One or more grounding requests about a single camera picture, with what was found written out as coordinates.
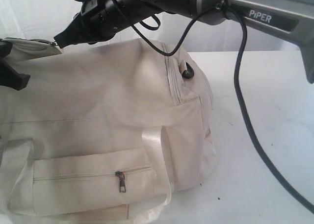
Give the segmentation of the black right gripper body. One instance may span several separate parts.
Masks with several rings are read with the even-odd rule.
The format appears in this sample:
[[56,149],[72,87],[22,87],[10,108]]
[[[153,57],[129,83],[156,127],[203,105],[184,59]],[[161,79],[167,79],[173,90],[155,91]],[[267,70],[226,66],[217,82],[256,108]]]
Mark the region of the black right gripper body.
[[119,12],[112,0],[81,0],[76,15],[76,32],[79,42],[104,42],[112,39],[118,29],[114,19]]

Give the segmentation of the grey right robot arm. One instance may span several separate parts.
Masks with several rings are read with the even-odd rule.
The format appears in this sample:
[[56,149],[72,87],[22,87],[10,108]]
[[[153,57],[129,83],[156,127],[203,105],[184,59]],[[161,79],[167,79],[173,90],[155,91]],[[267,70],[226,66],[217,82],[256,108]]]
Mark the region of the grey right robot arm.
[[238,12],[256,30],[300,48],[308,82],[314,81],[314,0],[81,0],[82,7],[54,38],[60,48],[94,44],[166,12],[218,25]]

